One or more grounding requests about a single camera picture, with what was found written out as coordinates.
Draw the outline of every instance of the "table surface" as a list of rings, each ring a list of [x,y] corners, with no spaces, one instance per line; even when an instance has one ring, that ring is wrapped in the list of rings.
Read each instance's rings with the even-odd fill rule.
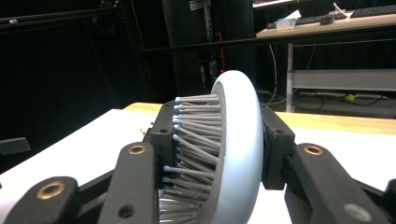
[[[0,175],[0,223],[34,184],[72,176],[83,185],[114,169],[120,149],[143,139],[161,105],[135,103],[113,109],[33,158]],[[277,113],[296,135],[296,144],[327,148],[348,173],[377,189],[396,177],[396,120]],[[290,223],[284,191],[262,185],[249,224]]]
[[[124,110],[158,113],[161,106],[161,104],[134,103],[125,107]],[[276,112],[276,114],[290,127],[396,135],[396,119],[368,119],[285,112]]]

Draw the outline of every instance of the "white table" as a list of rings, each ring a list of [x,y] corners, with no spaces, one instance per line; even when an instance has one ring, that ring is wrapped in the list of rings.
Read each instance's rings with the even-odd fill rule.
[[[0,175],[3,185],[0,189],[0,223],[26,190],[48,177],[68,175],[82,185],[112,170],[122,147],[141,141],[142,131],[150,126],[156,115],[155,109],[153,112],[110,110]],[[396,177],[394,134],[291,128],[296,134],[296,143],[310,142],[326,147],[352,177],[366,184],[384,190],[388,181]],[[261,188],[249,223],[290,223],[283,195],[283,191]]]

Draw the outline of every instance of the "yellow ball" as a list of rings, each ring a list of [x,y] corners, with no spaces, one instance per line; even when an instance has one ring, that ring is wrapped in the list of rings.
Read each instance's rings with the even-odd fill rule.
[[[353,102],[354,100],[355,100],[355,95],[354,94],[346,95],[346,101]]]

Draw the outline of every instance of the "white curved object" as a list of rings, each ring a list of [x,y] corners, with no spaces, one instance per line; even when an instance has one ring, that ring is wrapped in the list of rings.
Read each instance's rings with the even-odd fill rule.
[[[262,178],[262,113],[255,89],[243,73],[223,73],[212,93],[219,85],[226,107],[226,154],[219,200],[210,221],[247,223]]]

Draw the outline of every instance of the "wooden table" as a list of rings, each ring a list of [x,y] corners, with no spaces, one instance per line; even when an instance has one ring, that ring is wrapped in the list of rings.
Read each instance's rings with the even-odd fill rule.
[[[125,107],[124,110],[158,113],[161,106],[161,104],[134,103]],[[276,112],[276,114],[290,127],[396,135],[396,119],[368,119],[284,112]]]

